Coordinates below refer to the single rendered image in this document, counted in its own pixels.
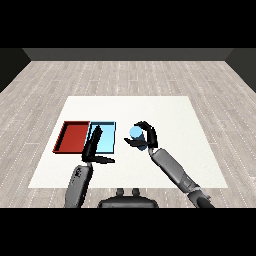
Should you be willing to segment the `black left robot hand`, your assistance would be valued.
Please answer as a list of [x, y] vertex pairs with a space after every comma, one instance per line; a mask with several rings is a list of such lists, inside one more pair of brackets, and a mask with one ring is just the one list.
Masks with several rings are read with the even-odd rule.
[[85, 163], [100, 163], [100, 164], [108, 164], [114, 163], [115, 160], [103, 156], [96, 156], [98, 142], [100, 141], [101, 135], [103, 131], [100, 126], [97, 126], [91, 137], [87, 140], [83, 151], [82, 151], [82, 161]]

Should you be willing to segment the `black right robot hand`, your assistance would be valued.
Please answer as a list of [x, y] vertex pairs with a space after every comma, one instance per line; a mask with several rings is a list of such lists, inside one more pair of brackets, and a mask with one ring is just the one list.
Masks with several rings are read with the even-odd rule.
[[141, 151], [146, 148], [154, 149], [158, 147], [157, 134], [153, 126], [148, 124], [146, 121], [139, 121], [135, 123], [134, 126], [139, 126], [143, 130], [145, 140], [133, 140], [131, 137], [125, 138], [125, 141], [131, 147], [137, 147]]

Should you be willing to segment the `small blue can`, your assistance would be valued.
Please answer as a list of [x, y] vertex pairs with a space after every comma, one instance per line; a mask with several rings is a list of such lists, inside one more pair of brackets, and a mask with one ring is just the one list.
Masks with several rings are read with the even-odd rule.
[[130, 129], [130, 137], [133, 140], [141, 140], [141, 141], [145, 140], [145, 137], [144, 137], [144, 134], [143, 134], [143, 130], [139, 126], [133, 126]]

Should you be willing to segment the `light blue shallow open box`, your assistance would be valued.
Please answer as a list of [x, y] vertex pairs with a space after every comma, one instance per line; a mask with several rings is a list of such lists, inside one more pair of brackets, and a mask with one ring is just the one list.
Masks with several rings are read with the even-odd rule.
[[93, 131], [100, 126], [102, 134], [97, 145], [99, 154], [113, 154], [115, 146], [116, 123], [114, 121], [92, 121], [89, 125], [86, 139], [90, 139]]

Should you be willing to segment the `red shallow open box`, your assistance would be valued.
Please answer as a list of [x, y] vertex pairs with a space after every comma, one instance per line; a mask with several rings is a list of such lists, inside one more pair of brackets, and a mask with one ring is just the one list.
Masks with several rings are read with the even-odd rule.
[[89, 121], [65, 121], [56, 140], [53, 153], [81, 154], [89, 124]]

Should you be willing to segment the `dark grey robot body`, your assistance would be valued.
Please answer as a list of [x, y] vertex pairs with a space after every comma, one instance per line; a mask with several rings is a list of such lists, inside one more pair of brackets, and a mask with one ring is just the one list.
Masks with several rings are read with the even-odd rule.
[[125, 196], [124, 189], [118, 188], [116, 195], [101, 200], [98, 208], [158, 208], [158, 204], [153, 199], [142, 197], [138, 188], [132, 189], [131, 196]]

